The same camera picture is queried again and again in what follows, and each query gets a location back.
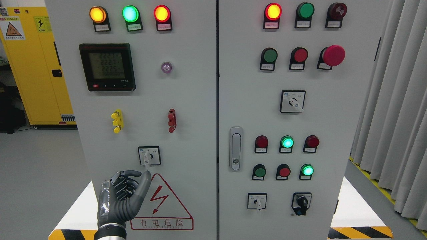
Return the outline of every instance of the digital power meter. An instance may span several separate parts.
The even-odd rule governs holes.
[[[89,91],[133,91],[135,77],[128,43],[80,44]]]

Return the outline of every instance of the gray glove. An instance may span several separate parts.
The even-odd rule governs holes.
[[[140,184],[129,176],[141,176]],[[150,184],[149,171],[143,174],[133,170],[118,171],[109,181],[104,181],[98,199],[98,228],[108,224],[125,228],[125,222],[139,212]]]

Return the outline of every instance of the warning label sticker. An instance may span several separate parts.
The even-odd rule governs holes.
[[[137,217],[131,220],[131,228],[191,231],[194,219],[169,184],[156,173]]]
[[[19,17],[1,17],[0,28],[5,40],[25,40],[24,30],[22,29]]]
[[[34,17],[34,22],[38,32],[52,32],[48,16]]]

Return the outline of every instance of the green indicator light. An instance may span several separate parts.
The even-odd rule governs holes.
[[[313,172],[314,172],[313,166],[311,166],[310,164],[306,164],[302,166],[302,173],[305,176],[310,176],[313,174]]]
[[[284,136],[282,138],[282,146],[285,148],[291,148],[293,146],[293,139],[291,136]]]
[[[128,5],[123,8],[122,15],[126,22],[133,23],[139,18],[139,11],[136,7]]]
[[[304,3],[298,11],[298,15],[301,18],[309,18],[313,15],[314,13],[314,6],[311,3]]]
[[[255,170],[255,176],[257,176],[258,178],[262,178],[265,175],[266,175],[265,169],[258,168],[258,169]]]
[[[274,62],[277,59],[277,52],[274,51],[273,49],[268,49],[265,53],[264,53],[264,60],[266,60],[266,62]]]

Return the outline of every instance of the yellow terminal connector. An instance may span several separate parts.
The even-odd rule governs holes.
[[[114,133],[119,133],[123,129],[123,114],[122,110],[117,109],[113,114],[111,114],[111,118],[114,119],[113,126],[116,126],[114,128]]]

